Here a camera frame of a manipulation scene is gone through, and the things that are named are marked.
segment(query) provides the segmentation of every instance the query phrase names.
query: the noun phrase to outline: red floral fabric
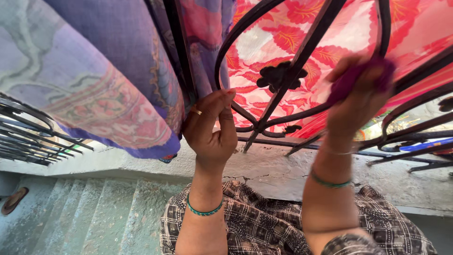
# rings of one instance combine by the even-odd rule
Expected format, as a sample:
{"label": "red floral fabric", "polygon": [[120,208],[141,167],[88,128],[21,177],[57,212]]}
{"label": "red floral fabric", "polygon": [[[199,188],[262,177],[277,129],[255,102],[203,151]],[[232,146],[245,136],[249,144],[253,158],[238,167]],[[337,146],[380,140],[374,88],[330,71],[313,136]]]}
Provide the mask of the red floral fabric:
{"label": "red floral fabric", "polygon": [[[233,24],[259,1],[238,0]],[[235,101],[257,119],[265,110],[272,93],[259,88],[256,80],[265,66],[292,60],[305,38],[323,0],[286,0],[262,16],[230,47],[226,61],[230,83],[237,89]],[[387,57],[397,63],[395,80],[420,66],[453,44],[452,0],[390,0],[392,33]],[[304,66],[307,77],[301,87],[289,90],[271,119],[313,108],[327,100],[330,83],[324,77],[339,59],[352,53],[371,55],[376,45],[378,18],[374,0],[348,0]],[[453,80],[453,64],[422,82],[392,97],[379,111],[382,114],[398,105]],[[310,137],[325,127],[327,112],[303,120],[270,127],[282,132],[288,125],[301,130],[289,134]],[[237,127],[249,121],[234,113]]]}

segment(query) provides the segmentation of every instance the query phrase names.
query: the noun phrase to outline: purple cloth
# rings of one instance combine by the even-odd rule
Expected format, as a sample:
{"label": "purple cloth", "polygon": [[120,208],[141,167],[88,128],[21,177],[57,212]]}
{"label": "purple cloth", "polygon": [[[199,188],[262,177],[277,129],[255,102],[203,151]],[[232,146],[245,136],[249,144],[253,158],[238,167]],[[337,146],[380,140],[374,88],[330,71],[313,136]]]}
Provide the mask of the purple cloth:
{"label": "purple cloth", "polygon": [[395,72],[395,64],[383,58],[372,58],[364,64],[348,69],[334,84],[332,84],[331,92],[327,103],[335,104],[338,101],[344,100],[354,88],[357,79],[366,69],[375,66],[382,66],[384,72],[376,79],[375,87],[377,92],[385,92],[391,88],[390,83]]}

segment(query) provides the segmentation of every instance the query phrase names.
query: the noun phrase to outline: concrete staircase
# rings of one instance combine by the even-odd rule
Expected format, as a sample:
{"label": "concrete staircase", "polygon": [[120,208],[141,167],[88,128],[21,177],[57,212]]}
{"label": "concrete staircase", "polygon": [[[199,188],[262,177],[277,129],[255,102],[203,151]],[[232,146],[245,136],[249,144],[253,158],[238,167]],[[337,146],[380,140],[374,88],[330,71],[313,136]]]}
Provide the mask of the concrete staircase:
{"label": "concrete staircase", "polygon": [[161,214],[185,184],[24,176],[23,186],[28,195],[0,217],[2,255],[160,254]]}

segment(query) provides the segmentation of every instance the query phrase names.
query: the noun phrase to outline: brown slipper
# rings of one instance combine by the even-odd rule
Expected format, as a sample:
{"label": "brown slipper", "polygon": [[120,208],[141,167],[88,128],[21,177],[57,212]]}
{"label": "brown slipper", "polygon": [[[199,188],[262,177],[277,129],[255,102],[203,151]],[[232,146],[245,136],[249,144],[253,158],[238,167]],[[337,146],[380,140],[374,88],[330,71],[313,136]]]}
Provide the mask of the brown slipper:
{"label": "brown slipper", "polygon": [[22,200],[22,198],[24,198],[24,196],[28,193],[28,191],[29,191],[28,188],[22,187],[15,194],[8,197],[8,199],[1,208],[1,213],[3,215],[8,215],[11,212],[13,212],[16,206]]}

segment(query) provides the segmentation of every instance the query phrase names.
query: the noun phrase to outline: black and white pattern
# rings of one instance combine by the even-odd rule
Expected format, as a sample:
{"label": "black and white pattern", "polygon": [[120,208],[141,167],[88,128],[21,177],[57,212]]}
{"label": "black and white pattern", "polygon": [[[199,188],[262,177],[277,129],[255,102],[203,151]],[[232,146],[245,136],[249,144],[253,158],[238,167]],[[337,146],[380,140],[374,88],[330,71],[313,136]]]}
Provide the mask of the black and white pattern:
{"label": "black and white pattern", "polygon": [[[165,207],[160,237],[164,255],[174,255],[189,191],[190,184],[181,193],[170,198]],[[311,254],[302,232],[301,203],[264,198],[237,181],[225,182],[223,194],[228,254]],[[323,255],[437,254],[423,233],[370,186],[363,187],[356,194],[355,200],[361,228],[373,237],[375,243],[356,235],[339,236],[326,245]],[[338,247],[341,247],[340,253],[337,253]],[[354,247],[361,247],[368,253],[361,253],[361,250]]]}

